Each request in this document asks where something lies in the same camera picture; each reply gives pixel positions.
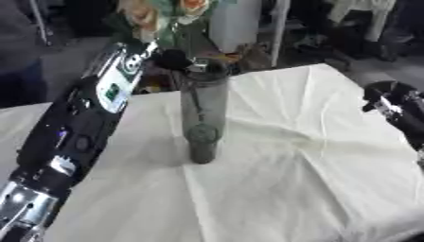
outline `chair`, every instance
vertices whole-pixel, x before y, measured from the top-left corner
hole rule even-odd
[[[295,0],[291,3],[290,16],[300,20],[306,26],[307,35],[325,36],[325,40],[315,46],[298,45],[301,53],[309,54],[325,61],[336,60],[347,71],[350,60],[339,50],[353,58],[364,56],[366,41],[364,36],[372,21],[372,12],[352,10],[335,25],[328,18],[332,5],[324,0]]]

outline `gray floor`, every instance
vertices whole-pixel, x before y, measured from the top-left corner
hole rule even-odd
[[[44,77],[49,85],[49,100],[80,77],[107,41],[107,38],[74,39],[61,47],[47,47],[44,50]],[[424,91],[424,57],[403,58],[396,62],[353,60],[351,71],[345,75],[361,86],[379,80],[398,80]]]
[[[397,80],[424,91],[424,57],[408,57],[396,62],[354,60],[346,74],[361,86],[379,80]]]
[[[48,100],[53,100],[69,83],[79,78],[107,42],[107,38],[86,38],[74,39],[59,47],[45,47],[42,59]]]

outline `white tablecloth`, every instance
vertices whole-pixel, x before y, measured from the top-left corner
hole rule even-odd
[[[326,65],[232,78],[218,158],[192,164],[179,94],[137,96],[46,242],[396,241],[424,231],[401,133]],[[0,178],[46,105],[0,111]]]

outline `person's leg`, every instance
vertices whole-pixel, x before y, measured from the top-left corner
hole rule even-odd
[[[46,102],[47,85],[44,82],[43,67],[40,60],[37,60],[16,75],[20,79],[23,104]]]
[[[20,79],[15,74],[0,76],[0,109],[21,105]]]

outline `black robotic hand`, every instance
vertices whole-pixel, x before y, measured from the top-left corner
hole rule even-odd
[[[424,148],[424,94],[411,85],[380,81],[365,87],[364,112],[378,110],[416,151]]]

